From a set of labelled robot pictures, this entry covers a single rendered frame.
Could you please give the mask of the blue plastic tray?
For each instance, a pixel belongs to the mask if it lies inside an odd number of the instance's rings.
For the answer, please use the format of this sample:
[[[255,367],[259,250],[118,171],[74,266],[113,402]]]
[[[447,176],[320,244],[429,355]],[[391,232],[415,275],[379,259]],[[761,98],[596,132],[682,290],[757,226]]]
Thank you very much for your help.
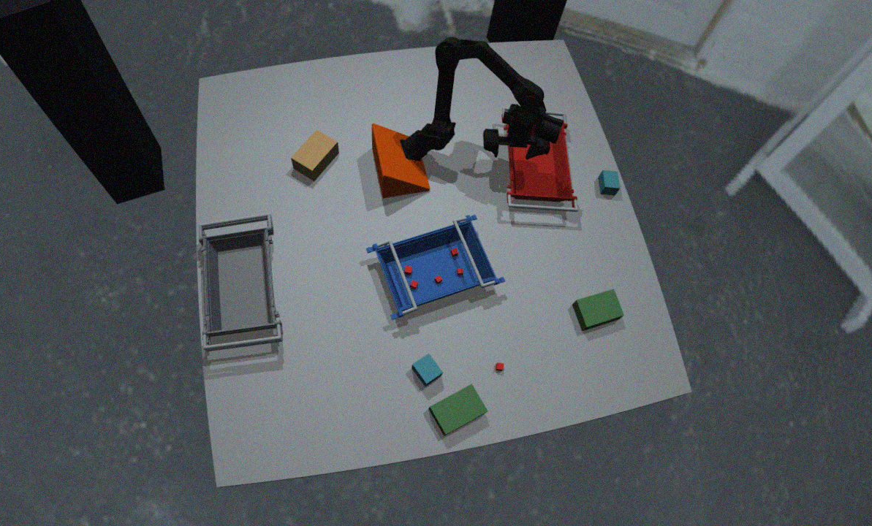
[[[504,277],[496,278],[485,249],[480,243],[477,231],[471,221],[478,219],[476,214],[469,214],[465,222],[457,222],[463,234],[468,249],[478,267],[480,278],[483,283],[493,282],[500,284],[505,282]],[[412,273],[405,274],[410,288],[412,281],[418,282],[416,289],[410,289],[417,306],[429,302],[435,302],[442,297],[455,295],[461,291],[480,286],[465,248],[461,242],[454,224],[444,229],[429,231],[401,242],[393,243],[393,248],[398,254],[403,272],[405,267],[412,267]],[[457,256],[452,257],[450,249],[457,248]],[[398,313],[391,314],[391,319],[401,319],[402,312],[413,308],[408,291],[403,285],[401,274],[396,265],[391,247],[384,244],[378,247],[372,244],[367,248],[368,253],[376,252],[382,272],[393,297],[393,302],[398,308]],[[463,274],[457,275],[457,267],[463,268]],[[435,278],[440,275],[442,282],[436,283]]]

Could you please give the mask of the teal cube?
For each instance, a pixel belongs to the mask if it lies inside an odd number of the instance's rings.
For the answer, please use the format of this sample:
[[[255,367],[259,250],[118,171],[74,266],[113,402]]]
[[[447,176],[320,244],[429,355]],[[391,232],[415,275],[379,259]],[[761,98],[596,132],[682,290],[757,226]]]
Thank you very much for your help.
[[[417,377],[421,380],[422,385],[430,385],[433,381],[442,376],[443,372],[440,370],[440,367],[436,362],[433,361],[433,357],[431,355],[426,355],[425,357],[421,357],[421,359],[417,360],[412,364],[412,370]]]
[[[597,182],[599,182],[600,194],[617,194],[620,189],[618,171],[602,170],[597,177]]]

